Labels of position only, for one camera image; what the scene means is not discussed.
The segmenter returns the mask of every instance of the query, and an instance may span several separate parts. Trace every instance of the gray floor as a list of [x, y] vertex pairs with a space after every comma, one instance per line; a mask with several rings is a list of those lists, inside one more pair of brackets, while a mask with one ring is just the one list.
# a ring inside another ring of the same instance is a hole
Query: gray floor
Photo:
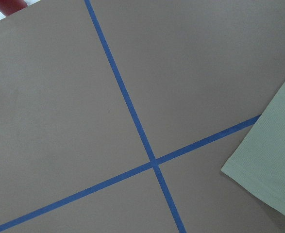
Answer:
[[[285, 2], [91, 2], [156, 158], [262, 113], [285, 80]], [[249, 129], [160, 165], [188, 233], [285, 232], [220, 172]], [[148, 162], [84, 1], [0, 21], [0, 225]], [[176, 233], [149, 168], [5, 232]]]

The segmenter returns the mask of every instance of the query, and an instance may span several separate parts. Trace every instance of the light green fabric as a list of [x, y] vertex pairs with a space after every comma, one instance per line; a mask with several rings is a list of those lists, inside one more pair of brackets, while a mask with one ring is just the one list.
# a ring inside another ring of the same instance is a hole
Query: light green fabric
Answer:
[[221, 171], [285, 215], [285, 83]]

